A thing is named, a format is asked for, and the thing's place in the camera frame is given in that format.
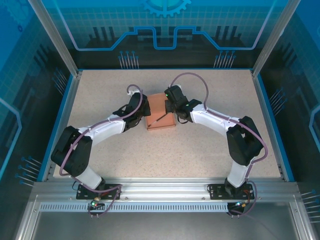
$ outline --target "blue enclosure wall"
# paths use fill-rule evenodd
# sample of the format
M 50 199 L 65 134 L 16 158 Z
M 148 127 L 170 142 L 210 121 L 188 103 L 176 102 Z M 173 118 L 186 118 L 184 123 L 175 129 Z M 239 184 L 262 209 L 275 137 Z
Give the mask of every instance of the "blue enclosure wall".
M 0 1 L 0 43 L 0 233 L 14 239 L 38 174 L 21 159 L 42 162 L 70 73 L 28 1 Z
M 44 0 L 78 68 L 252 68 L 287 0 Z
M 320 1 L 302 0 L 261 71 L 302 192 L 320 192 Z

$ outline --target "beige work surface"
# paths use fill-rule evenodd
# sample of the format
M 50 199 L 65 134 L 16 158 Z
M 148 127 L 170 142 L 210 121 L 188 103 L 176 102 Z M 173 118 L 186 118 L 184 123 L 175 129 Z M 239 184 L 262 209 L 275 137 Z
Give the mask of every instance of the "beige work surface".
M 129 102 L 129 84 L 145 95 L 163 93 L 181 73 L 201 75 L 209 87 L 207 106 L 242 118 L 251 117 L 266 142 L 269 155 L 255 164 L 251 177 L 279 177 L 274 151 L 249 70 L 84 70 L 68 124 L 85 127 L 106 119 Z M 192 75 L 180 77 L 189 101 L 204 101 L 205 86 Z M 226 177 L 232 165 L 227 140 L 195 123 L 148 131 L 145 119 L 122 134 L 108 138 L 91 150 L 89 165 L 103 177 Z M 54 171 L 59 177 L 59 167 Z

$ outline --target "gear graphic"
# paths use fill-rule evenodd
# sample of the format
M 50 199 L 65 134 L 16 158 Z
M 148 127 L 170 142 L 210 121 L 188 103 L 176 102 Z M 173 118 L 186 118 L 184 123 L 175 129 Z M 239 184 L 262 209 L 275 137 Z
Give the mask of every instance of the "gear graphic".
M 150 14 L 156 14 L 157 17 L 174 14 L 180 14 L 180 10 L 186 10 L 187 4 L 191 4 L 191 0 L 141 0 L 144 10 L 149 10 Z
M 23 24 L 29 15 L 29 4 L 27 0 L 0 0 L 0 6 L 6 7 L 11 17 L 19 25 Z

